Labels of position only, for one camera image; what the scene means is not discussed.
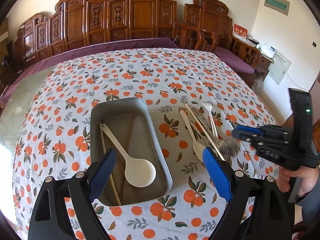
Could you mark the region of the right forearm grey sleeve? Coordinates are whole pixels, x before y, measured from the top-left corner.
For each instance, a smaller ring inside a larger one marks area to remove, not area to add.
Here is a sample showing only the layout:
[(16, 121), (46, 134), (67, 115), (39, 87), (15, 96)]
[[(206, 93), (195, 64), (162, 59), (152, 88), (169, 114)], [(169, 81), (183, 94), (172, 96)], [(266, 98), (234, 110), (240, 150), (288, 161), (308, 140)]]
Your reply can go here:
[(305, 225), (310, 226), (319, 213), (319, 184), (303, 198), (298, 198), (296, 204), (302, 208)]

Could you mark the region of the right hand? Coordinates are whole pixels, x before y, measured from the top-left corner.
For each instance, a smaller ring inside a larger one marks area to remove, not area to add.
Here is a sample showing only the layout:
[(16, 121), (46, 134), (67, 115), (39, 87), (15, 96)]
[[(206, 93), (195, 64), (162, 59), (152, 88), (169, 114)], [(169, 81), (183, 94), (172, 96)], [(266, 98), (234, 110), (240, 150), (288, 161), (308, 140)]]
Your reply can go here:
[(300, 179), (297, 196), (305, 197), (317, 184), (319, 179), (319, 167), (309, 168), (301, 166), (297, 171), (290, 171), (283, 167), (279, 168), (278, 187), (281, 192), (289, 192), (290, 179)]

